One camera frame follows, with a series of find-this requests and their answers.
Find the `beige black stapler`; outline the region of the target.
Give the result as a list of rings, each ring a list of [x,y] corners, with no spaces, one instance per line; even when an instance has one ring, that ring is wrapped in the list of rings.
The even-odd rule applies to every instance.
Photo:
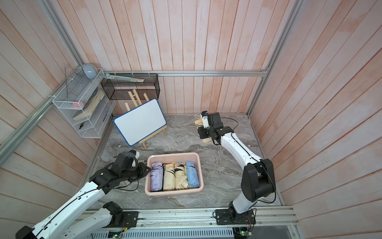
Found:
[[[138,160],[138,163],[143,163],[143,164],[147,164],[147,160],[144,160],[144,159],[140,159],[140,160]]]

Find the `beige umbrella black lining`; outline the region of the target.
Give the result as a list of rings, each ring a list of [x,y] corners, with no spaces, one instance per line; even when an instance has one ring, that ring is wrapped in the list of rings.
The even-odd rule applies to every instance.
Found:
[[[175,163],[175,189],[186,190],[189,189],[189,182],[187,177],[186,168],[181,163]]]

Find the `light blue umbrella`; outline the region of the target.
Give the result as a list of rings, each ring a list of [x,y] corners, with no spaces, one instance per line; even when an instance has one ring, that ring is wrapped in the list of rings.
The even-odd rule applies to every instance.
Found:
[[[192,161],[187,161],[186,169],[190,188],[199,188],[200,181],[195,163]]]

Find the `purple umbrella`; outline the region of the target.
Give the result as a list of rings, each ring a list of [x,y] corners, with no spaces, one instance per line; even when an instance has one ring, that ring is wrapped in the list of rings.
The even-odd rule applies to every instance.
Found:
[[[163,189],[163,177],[164,177],[164,167],[162,162],[154,162],[151,166],[151,192],[158,192]]]

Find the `small beige striped umbrella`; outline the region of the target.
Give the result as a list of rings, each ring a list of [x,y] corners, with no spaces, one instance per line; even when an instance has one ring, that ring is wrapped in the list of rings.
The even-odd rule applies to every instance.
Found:
[[[207,130],[204,128],[203,120],[200,116],[195,115],[195,125],[198,130],[198,134],[203,143],[207,144],[212,142],[212,138],[208,135]]]

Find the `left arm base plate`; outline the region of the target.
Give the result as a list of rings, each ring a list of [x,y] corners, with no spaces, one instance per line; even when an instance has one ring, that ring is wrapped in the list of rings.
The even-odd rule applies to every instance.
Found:
[[[106,228],[133,228],[137,225],[139,216],[138,211],[124,211],[119,205],[114,202],[108,202],[103,205],[104,209],[109,211],[112,216],[110,223]]]

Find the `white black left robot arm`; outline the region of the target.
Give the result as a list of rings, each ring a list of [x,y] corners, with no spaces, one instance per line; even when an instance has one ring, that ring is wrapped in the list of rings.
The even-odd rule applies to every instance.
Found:
[[[89,181],[46,219],[33,227],[24,226],[17,233],[17,239],[84,239],[93,232],[104,228],[119,228],[121,231],[136,226],[138,213],[128,216],[114,202],[104,204],[94,214],[76,223],[75,221],[93,203],[112,190],[126,188],[120,183],[138,182],[144,178],[151,168],[144,162],[138,161],[139,152],[136,150],[120,153],[115,162],[98,170]]]

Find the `beige black-striped umbrella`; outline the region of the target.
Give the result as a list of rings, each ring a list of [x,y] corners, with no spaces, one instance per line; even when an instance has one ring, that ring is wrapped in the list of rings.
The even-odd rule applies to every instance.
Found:
[[[163,190],[175,190],[175,167],[173,163],[166,164],[164,169]]]

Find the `grey round speaker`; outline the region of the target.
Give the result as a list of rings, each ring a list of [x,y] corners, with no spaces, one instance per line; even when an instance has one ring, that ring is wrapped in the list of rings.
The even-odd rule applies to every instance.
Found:
[[[98,75],[97,68],[90,63],[83,64],[82,70],[85,76],[91,81],[95,80],[96,76]]]

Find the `green paper cutter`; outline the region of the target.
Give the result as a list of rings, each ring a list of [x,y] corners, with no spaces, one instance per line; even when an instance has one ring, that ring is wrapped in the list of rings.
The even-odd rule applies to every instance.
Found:
[[[143,83],[144,79],[128,77],[128,76],[119,76],[114,74],[105,74],[105,79],[111,80],[112,82],[127,82],[127,83]]]

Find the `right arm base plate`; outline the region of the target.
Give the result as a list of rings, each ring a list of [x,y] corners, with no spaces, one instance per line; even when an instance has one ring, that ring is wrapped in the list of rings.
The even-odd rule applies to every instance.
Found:
[[[228,209],[217,209],[213,217],[218,225],[254,225],[256,224],[255,214],[252,210],[239,214],[233,206]]]

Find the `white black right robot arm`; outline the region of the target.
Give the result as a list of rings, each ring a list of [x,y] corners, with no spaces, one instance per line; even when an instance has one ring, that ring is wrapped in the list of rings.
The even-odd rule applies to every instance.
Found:
[[[236,135],[234,129],[224,126],[219,113],[203,111],[196,121],[200,139],[209,139],[224,147],[243,169],[239,196],[229,206],[232,217],[242,216],[263,198],[276,194],[273,163],[253,153]]]

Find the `blue framed whiteboard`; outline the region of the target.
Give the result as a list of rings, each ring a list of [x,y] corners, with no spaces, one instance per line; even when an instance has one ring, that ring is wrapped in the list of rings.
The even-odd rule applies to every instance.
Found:
[[[115,118],[118,131],[128,145],[133,146],[167,125],[158,100],[147,103]]]

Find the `book on shelf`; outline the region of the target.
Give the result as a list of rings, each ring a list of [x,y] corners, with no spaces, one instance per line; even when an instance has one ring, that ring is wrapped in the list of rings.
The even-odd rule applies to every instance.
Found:
[[[89,118],[95,109],[97,108],[100,101],[104,98],[104,92],[103,90],[100,90],[99,88],[96,88],[95,91],[92,93],[91,97],[85,104],[82,110],[78,110],[74,116],[73,120],[79,121],[84,118]]]

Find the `pink plastic storage box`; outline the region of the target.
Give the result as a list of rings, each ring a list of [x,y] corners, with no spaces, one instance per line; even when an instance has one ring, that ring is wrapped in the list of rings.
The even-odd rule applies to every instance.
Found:
[[[200,157],[197,153],[152,155],[147,166],[145,193],[153,197],[199,193],[204,189]]]

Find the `black mesh basket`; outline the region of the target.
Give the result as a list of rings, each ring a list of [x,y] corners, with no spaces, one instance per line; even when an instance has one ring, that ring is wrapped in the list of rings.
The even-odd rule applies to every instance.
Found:
[[[110,100],[128,100],[129,93],[134,94],[134,90],[138,93],[141,100],[145,100],[144,95],[148,99],[159,99],[160,86],[157,74],[152,73],[113,73],[119,76],[128,76],[144,79],[143,83],[127,83],[127,82],[112,82],[111,80],[103,79],[101,86]]]

